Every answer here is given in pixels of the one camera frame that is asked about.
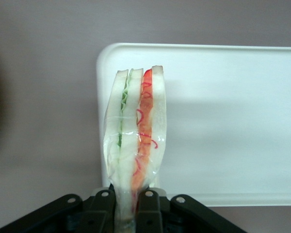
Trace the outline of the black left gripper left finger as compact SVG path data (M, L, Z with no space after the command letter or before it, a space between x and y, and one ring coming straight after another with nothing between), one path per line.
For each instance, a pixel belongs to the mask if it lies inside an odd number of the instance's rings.
M113 233L116 196L113 187L98 188L83 202L84 233Z

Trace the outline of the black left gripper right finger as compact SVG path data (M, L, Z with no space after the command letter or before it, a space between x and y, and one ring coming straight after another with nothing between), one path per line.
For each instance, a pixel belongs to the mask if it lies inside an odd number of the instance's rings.
M136 233L163 232L160 197L166 197L166 192L160 188L148 188L139 194L135 220Z

